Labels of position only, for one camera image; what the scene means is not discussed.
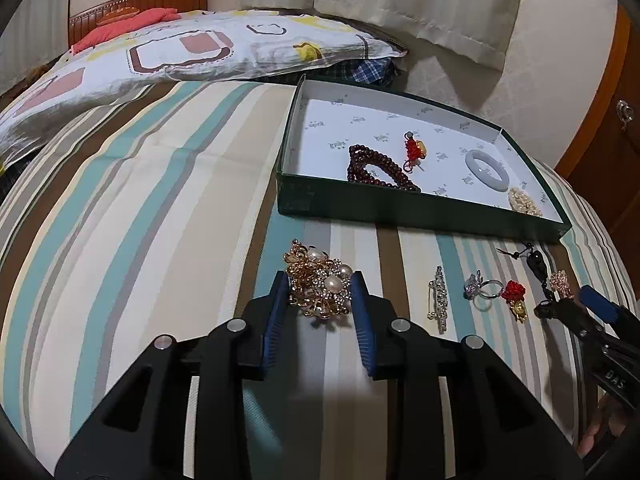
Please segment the operator hand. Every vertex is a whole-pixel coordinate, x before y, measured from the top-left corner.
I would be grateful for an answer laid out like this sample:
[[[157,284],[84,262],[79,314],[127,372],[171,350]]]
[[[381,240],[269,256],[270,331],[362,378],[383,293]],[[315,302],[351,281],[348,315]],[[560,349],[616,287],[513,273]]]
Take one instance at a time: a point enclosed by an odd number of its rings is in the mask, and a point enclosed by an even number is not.
[[[597,411],[582,436],[577,448],[580,458],[586,457],[592,450],[597,440],[607,431],[612,436],[619,437],[628,424],[628,414],[622,404],[612,396],[605,394],[598,403]]]

